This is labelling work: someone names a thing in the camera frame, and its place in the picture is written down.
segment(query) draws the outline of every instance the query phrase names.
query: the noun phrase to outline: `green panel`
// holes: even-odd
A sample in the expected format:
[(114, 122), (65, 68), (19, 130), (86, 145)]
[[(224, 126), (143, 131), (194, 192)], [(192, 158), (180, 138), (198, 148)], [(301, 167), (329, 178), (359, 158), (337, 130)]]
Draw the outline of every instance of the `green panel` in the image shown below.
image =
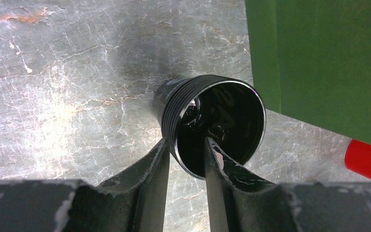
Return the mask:
[[(282, 114), (371, 144), (371, 0), (277, 0), (274, 13), (248, 20), (250, 36), (262, 23), (277, 27), (279, 78), (254, 76), (264, 102), (280, 88)], [(254, 74), (272, 73), (251, 53)]]
[(276, 0), (246, 0), (245, 4), (254, 87), (267, 109), (281, 113)]

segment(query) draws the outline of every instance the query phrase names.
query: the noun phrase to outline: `red handle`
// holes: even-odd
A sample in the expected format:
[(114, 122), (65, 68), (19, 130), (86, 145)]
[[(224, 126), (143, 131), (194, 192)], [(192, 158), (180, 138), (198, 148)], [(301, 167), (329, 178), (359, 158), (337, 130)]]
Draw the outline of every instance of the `red handle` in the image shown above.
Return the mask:
[(353, 139), (346, 151), (345, 165), (371, 179), (371, 145)]

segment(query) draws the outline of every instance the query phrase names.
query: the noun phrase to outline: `chipped paint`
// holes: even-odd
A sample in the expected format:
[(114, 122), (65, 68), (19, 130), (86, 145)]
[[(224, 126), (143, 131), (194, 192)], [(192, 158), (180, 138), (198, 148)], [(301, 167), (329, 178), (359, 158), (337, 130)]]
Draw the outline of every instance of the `chipped paint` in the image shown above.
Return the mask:
[(0, 185), (14, 186), (18, 184), (23, 184), (24, 180), (0, 180)]
[(297, 226), (298, 232), (302, 232), (303, 229), (301, 228), (300, 223), (298, 222), (298, 215), (302, 211), (302, 208), (301, 208), (302, 202), (298, 199), (297, 195), (293, 191), (287, 191), (287, 193), (289, 194), (287, 202), (292, 208), (292, 216), (293, 216), (292, 219), (294, 220)]
[(42, 180), (41, 183), (46, 185), (67, 185), (73, 189), (77, 189), (79, 186), (85, 184), (81, 180)]
[(214, 153), (215, 153), (215, 157), (217, 158), (218, 165), (220, 166), (220, 170), (223, 170), (224, 169), (223, 154), (216, 152), (216, 151)]
[(56, 227), (53, 232), (61, 232), (66, 227), (66, 224), (69, 221), (68, 211), (71, 208), (75, 193), (74, 191), (69, 193), (69, 198), (62, 202), (62, 205), (57, 209), (55, 213), (55, 223)]
[(325, 187), (339, 187), (341, 192), (345, 189), (357, 194), (371, 193), (371, 185), (356, 185), (349, 183), (321, 183)]
[(339, 190), (338, 190), (338, 192), (340, 192), (340, 193), (349, 193), (349, 190), (348, 189), (343, 189), (343, 188), (340, 188)]

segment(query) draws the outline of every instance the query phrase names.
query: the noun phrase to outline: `marble countertop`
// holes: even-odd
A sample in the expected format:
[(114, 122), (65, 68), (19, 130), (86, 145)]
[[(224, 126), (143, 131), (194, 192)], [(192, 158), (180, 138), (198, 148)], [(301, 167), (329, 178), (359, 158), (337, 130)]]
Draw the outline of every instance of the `marble countertop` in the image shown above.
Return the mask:
[[(207, 73), (252, 84), (243, 0), (0, 0), (0, 179), (99, 184), (161, 138), (157, 87)], [(341, 163), (348, 138), (268, 117), (250, 170), (366, 180)], [(209, 231), (205, 183), (173, 158), (167, 195), (165, 231)]]

